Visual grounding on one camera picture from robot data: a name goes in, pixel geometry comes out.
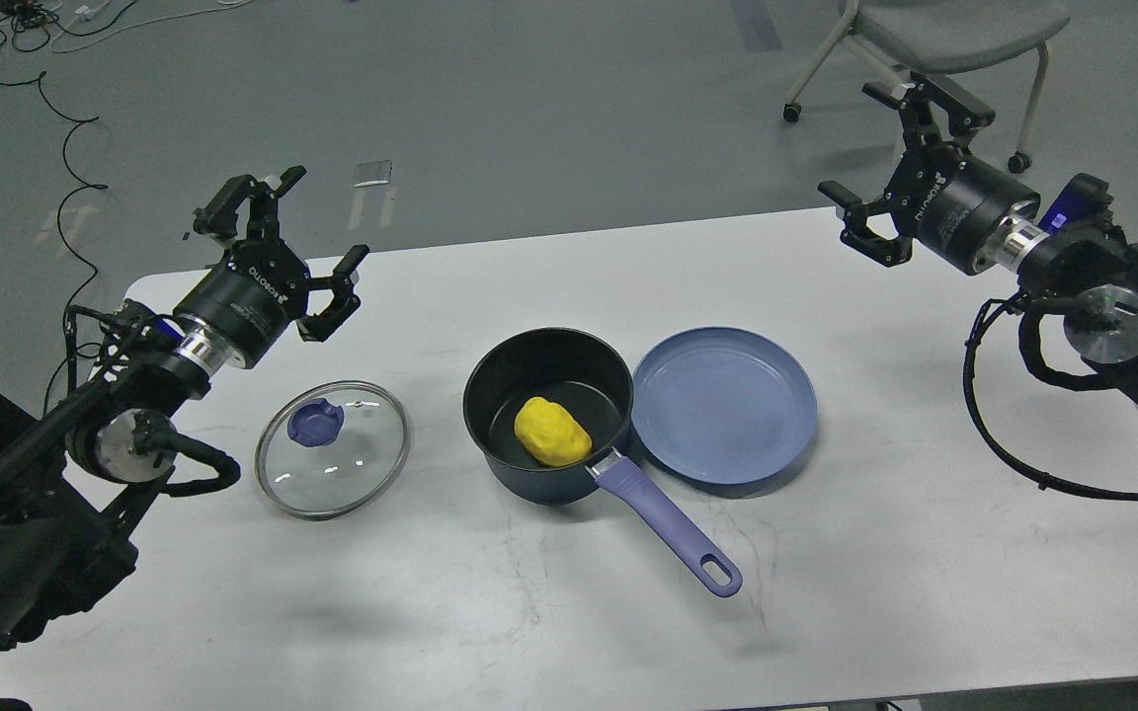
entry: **chair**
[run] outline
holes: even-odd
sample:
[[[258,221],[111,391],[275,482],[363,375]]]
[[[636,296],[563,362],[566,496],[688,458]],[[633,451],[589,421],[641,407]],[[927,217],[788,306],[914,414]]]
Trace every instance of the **chair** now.
[[[1030,125],[1047,75],[1047,41],[1070,22],[1055,0],[840,0],[841,18],[819,46],[814,63],[784,100],[784,121],[798,122],[798,96],[839,41],[890,84],[909,69],[935,75],[973,72],[1038,50],[1030,104],[1007,170],[1030,167]]]

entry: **table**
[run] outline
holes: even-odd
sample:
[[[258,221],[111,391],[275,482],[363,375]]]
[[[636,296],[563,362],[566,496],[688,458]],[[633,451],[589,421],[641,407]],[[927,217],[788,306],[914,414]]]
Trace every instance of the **table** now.
[[[139,570],[0,654],[0,694],[66,710],[667,711],[1138,677],[1138,504],[1040,494],[965,413],[963,339],[1012,274],[965,278],[924,250],[885,270],[839,225],[818,208],[371,255],[364,305],[330,341],[286,336],[178,414],[245,478],[155,505]],[[150,275],[130,296],[164,311],[198,278]],[[651,472],[740,565],[726,600],[616,498],[546,509],[502,489],[461,417],[471,367],[512,333],[580,328],[634,365],[709,324],[781,342],[820,408],[808,463],[765,496]],[[1065,362],[1056,333],[1046,347]],[[258,433],[345,378],[406,406],[405,471],[348,516],[290,519],[254,481]],[[978,383],[1022,458],[1138,489],[1138,415],[1115,392],[1031,381],[1012,326],[984,344]]]

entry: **purple pot handle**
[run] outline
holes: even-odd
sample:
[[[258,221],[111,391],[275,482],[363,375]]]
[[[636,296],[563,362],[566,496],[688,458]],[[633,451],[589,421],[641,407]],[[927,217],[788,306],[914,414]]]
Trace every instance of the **purple pot handle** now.
[[[604,460],[591,468],[595,485],[613,496],[625,501],[629,507],[641,515],[648,526],[670,546],[687,567],[687,570],[700,578],[709,593],[718,597],[734,595],[741,586],[740,568],[732,563],[723,551],[704,535],[683,510],[678,509],[665,491],[658,489],[635,462],[616,452],[607,454]],[[724,584],[715,580],[706,570],[706,564],[715,564],[726,572],[728,579]]]

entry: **gray floor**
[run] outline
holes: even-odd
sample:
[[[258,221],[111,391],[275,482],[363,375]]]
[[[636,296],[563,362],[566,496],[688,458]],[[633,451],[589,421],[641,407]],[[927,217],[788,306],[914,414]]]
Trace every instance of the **gray floor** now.
[[[1074,172],[1103,176],[1138,240],[1138,3],[1066,3],[1074,19],[1053,41],[1036,167],[1023,180],[1048,201]],[[826,179],[872,193],[893,170],[898,122],[858,93],[872,75],[848,50],[803,94],[802,123],[778,118],[832,5],[765,3],[762,26],[770,18],[778,40],[765,49],[749,34],[759,24],[742,28],[726,0],[261,0],[72,55],[3,50],[0,80],[46,69],[60,109],[100,117],[68,155],[109,189],[80,193],[64,220],[100,267],[79,303],[109,309],[140,275],[215,259],[213,243],[181,234],[228,176],[297,163],[311,174],[281,221],[304,257],[353,242],[406,249],[824,206],[814,185]],[[159,11],[142,3],[123,24]],[[999,113],[974,143],[999,165],[1032,72],[1025,56],[962,77]],[[0,391],[35,414],[63,356],[60,307],[89,273],[51,226],[76,185],[60,162],[68,127],[34,86],[0,86]],[[354,189],[354,165],[377,159],[393,159],[393,188]],[[943,708],[1138,708],[1118,685],[1098,688],[1124,706],[1090,705],[1091,688]]]

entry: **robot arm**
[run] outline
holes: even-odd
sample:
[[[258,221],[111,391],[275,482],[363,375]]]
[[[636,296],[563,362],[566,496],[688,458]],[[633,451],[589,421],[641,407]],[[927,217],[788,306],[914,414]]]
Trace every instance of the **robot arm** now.
[[[251,369],[292,321],[304,339],[325,340],[360,307],[353,272],[366,246],[353,247],[330,275],[312,278],[280,239],[277,204],[302,175],[304,168],[289,168],[279,188],[236,176],[196,212],[196,231],[212,234],[224,255],[172,315],[130,300],[114,314],[67,312],[66,336],[75,333],[77,315],[100,321],[105,359],[0,453],[0,652],[36,639],[53,618],[90,610],[130,576],[139,556],[131,532],[158,496],[208,494],[238,481],[234,460],[175,431],[170,420],[208,391],[223,364]],[[247,237],[236,239],[236,209],[246,199]],[[318,289],[330,289],[333,299],[307,315],[307,295]],[[96,510],[64,480],[66,452],[86,472],[123,485],[107,507]],[[171,482],[178,455],[215,476]]]
[[[971,387],[981,333],[1001,312],[1013,312],[1022,316],[1020,348],[1034,378],[1067,390],[1116,388],[1138,405],[1138,243],[1128,243],[1112,222],[1110,185],[1079,174],[1036,221],[1038,193],[970,151],[978,131],[993,121],[990,109],[946,77],[913,73],[899,89],[864,86],[902,122],[905,150],[881,197],[864,202],[836,181],[818,185],[841,208],[842,242],[884,266],[907,262],[913,240],[920,240],[963,273],[995,265],[1014,272],[1021,291],[988,303],[966,344],[965,395],[974,423],[995,454],[1040,489],[1138,499],[1059,480],[1012,458],[984,430]],[[933,104],[948,116],[950,139],[934,122]],[[890,215],[897,237],[867,225],[868,217],[882,214]],[[999,309],[988,317],[993,303]],[[1039,324],[1048,315],[1065,320],[1066,340],[1092,373],[1075,377],[1045,362]]]

